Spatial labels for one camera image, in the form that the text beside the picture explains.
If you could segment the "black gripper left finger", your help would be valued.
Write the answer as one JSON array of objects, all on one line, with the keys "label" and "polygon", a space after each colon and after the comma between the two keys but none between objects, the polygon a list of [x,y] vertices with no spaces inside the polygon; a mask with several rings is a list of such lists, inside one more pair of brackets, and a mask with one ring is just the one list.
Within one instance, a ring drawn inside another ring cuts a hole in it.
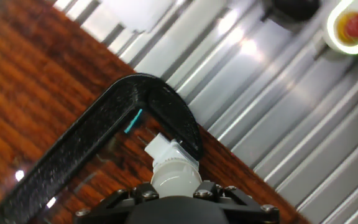
[{"label": "black gripper left finger", "polygon": [[137,205],[159,199],[150,182],[132,189],[119,189],[93,208],[82,208],[73,216],[74,224],[125,223]]}]

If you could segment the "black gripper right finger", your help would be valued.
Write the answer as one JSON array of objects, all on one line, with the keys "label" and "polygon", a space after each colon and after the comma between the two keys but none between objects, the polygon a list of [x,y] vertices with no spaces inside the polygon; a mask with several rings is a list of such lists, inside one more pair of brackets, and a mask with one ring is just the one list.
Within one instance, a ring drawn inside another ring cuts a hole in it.
[{"label": "black gripper right finger", "polygon": [[276,206],[260,205],[233,185],[222,187],[215,182],[204,181],[194,191],[193,198],[205,200],[218,208],[228,223],[279,223]]}]

